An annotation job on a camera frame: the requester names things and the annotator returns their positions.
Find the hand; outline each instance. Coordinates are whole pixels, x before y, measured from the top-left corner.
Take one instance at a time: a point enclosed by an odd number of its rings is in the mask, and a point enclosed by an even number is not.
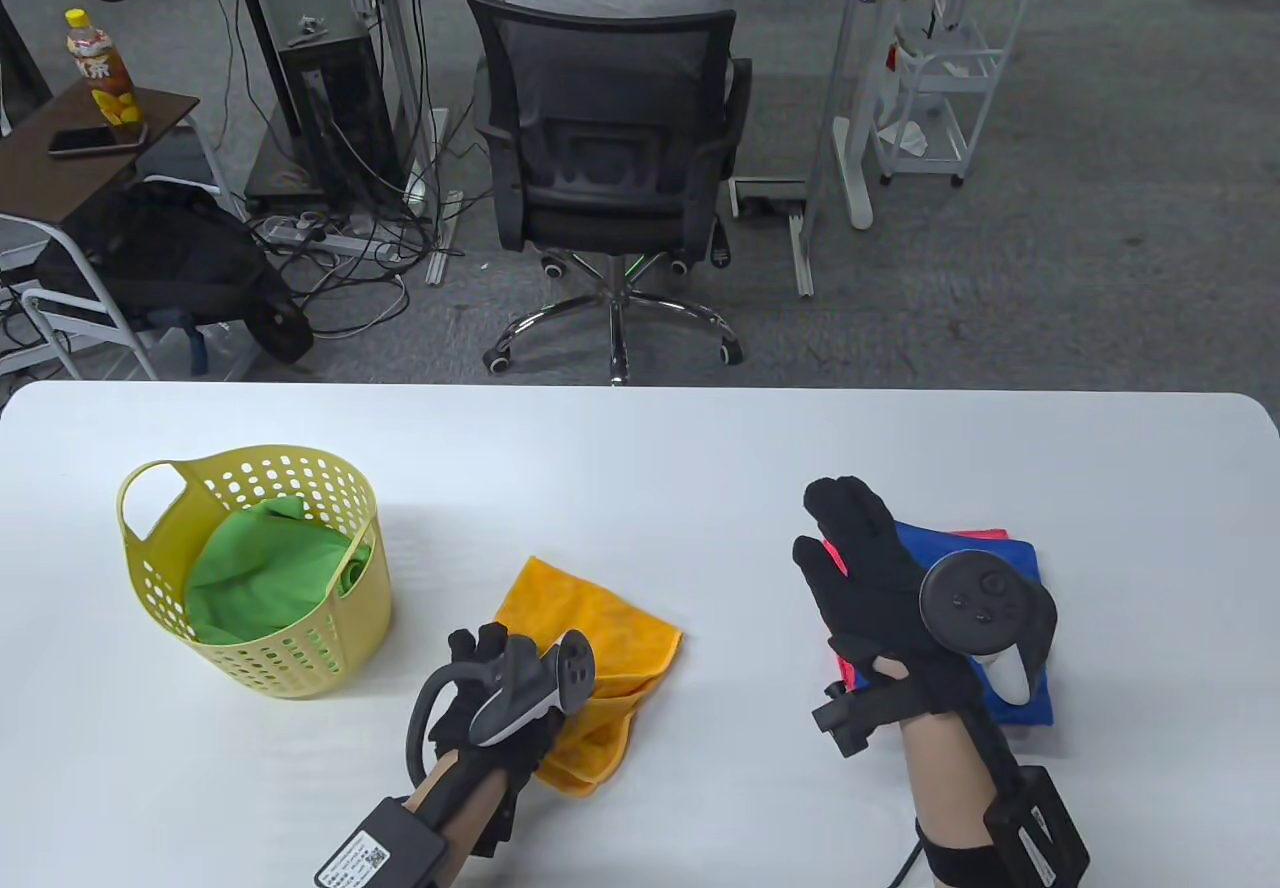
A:
[[[466,628],[449,636],[449,653],[454,662],[493,662],[506,649],[507,628],[497,622],[480,628],[479,641]],[[468,731],[476,713],[488,700],[489,692],[480,682],[460,682],[457,697],[428,737],[435,743],[436,757],[457,751],[460,756],[465,754],[468,761],[477,760],[493,770],[506,772],[508,791],[516,796],[529,784],[529,779],[554,746],[564,724],[564,715],[553,709],[509,738],[488,747],[476,747],[471,745]]]
[[[879,496],[855,477],[822,479],[805,489],[804,507],[828,544],[797,537],[791,558],[809,582],[836,654],[873,681],[877,673],[900,676],[886,660],[900,662],[934,714],[978,699],[982,682],[969,660],[942,647],[924,627],[924,568],[899,540]]]

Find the mesh chair back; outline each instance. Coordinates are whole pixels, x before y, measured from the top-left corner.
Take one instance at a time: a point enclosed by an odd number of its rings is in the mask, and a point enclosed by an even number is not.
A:
[[[596,20],[467,1],[490,123],[531,206],[678,215],[686,196],[714,201],[723,154],[701,165],[699,147],[724,133],[732,12]]]

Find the blue towel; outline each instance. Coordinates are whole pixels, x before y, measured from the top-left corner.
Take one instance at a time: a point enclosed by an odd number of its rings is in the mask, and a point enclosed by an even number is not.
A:
[[[979,539],[964,539],[948,535],[943,531],[929,531],[916,528],[914,525],[897,523],[897,536],[906,545],[906,550],[914,555],[915,560],[925,568],[932,568],[942,558],[954,551],[989,551],[1004,558],[1014,567],[1019,575],[1039,581],[1039,564],[1036,562],[1036,549],[1025,541],[984,541]],[[1039,687],[1032,695],[1032,700],[1025,705],[1010,705],[1001,701],[1000,696],[991,690],[991,682],[982,665],[974,662],[978,676],[986,688],[983,701],[1000,724],[1053,724],[1053,702],[1048,696],[1048,676],[1041,678]],[[865,686],[861,673],[858,674],[858,687]]]

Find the yellow plastic basket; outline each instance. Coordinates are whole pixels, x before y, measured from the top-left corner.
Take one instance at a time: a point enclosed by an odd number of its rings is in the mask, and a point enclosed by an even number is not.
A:
[[[182,494],[140,539],[124,521],[124,500],[142,472],[173,467],[186,481]],[[306,517],[351,540],[325,600],[283,631],[242,645],[202,645],[187,622],[187,576],[214,528],[239,508],[269,498],[301,495]],[[337,688],[378,650],[392,617],[390,577],[378,527],[374,490],[356,467],[314,448],[259,445],[196,461],[151,462],[120,486],[116,516],[124,536],[133,591],[147,613],[205,655],[229,677],[264,695],[303,699]],[[369,563],[355,586],[338,582],[360,545]]]

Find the smartphone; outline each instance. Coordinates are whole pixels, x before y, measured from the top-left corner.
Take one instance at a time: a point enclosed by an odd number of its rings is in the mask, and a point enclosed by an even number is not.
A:
[[[83,157],[86,155],[119,155],[141,148],[147,142],[147,125],[137,138],[120,138],[110,125],[97,128],[68,128],[54,136],[49,143],[50,157]]]

